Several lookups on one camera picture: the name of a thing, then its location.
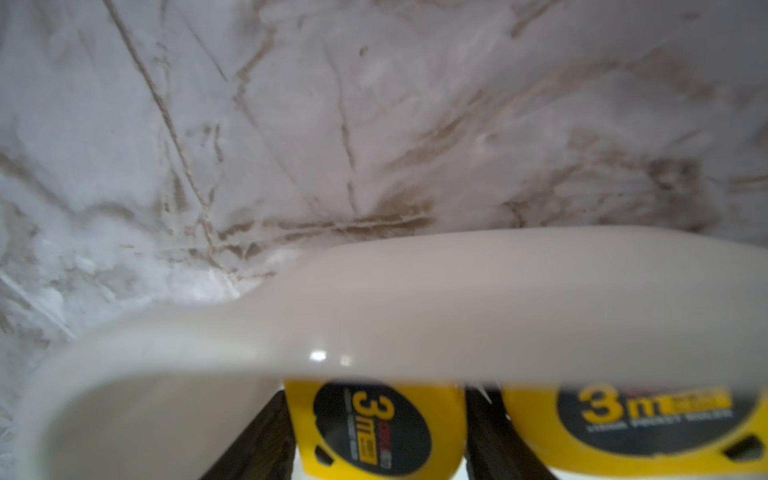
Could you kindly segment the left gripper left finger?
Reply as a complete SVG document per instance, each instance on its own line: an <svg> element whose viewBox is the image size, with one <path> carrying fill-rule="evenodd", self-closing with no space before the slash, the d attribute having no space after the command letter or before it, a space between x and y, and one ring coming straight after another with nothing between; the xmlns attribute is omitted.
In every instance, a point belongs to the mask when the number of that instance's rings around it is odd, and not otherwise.
<svg viewBox="0 0 768 480"><path fill-rule="evenodd" d="M296 453L286 395L277 392L202 480L287 480Z"/></svg>

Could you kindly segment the yellow tape measure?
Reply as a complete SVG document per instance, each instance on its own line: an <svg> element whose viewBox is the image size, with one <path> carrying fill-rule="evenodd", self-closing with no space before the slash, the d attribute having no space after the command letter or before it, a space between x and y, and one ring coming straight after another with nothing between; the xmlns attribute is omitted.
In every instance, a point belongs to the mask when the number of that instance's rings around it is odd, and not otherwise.
<svg viewBox="0 0 768 480"><path fill-rule="evenodd" d="M663 478L767 472L765 390L506 385L501 398L515 432L558 473Z"/></svg>
<svg viewBox="0 0 768 480"><path fill-rule="evenodd" d="M288 380L284 393L304 473L315 479L451 479L467 413L457 385Z"/></svg>

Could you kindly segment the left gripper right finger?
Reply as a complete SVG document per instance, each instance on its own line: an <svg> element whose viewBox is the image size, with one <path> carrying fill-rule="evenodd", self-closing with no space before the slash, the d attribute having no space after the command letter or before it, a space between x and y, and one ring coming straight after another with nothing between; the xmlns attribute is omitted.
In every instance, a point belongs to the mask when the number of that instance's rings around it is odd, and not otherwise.
<svg viewBox="0 0 768 480"><path fill-rule="evenodd" d="M467 388L469 479L556 479L515 431L498 389Z"/></svg>

